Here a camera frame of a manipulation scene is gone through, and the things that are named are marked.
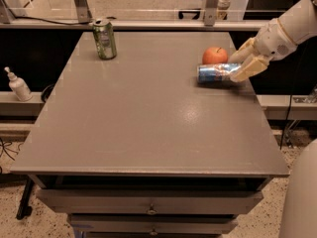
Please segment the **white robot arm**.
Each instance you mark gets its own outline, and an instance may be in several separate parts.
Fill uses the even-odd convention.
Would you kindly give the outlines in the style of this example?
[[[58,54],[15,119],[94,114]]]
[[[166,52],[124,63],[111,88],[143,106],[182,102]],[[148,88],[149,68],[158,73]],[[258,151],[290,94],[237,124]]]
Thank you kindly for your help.
[[[317,0],[300,0],[278,18],[262,26],[228,59],[241,66],[230,75],[241,82],[267,69],[272,60],[283,60],[297,47],[317,36]]]

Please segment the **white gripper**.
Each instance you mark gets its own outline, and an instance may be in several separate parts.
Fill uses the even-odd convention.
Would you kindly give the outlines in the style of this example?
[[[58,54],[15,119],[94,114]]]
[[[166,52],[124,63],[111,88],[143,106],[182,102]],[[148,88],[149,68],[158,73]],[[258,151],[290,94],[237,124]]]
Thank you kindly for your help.
[[[269,59],[283,60],[296,50],[297,45],[285,33],[279,20],[272,19],[261,27],[255,38],[248,38],[229,57],[228,63],[241,64],[230,79],[234,82],[247,80],[266,70]]]

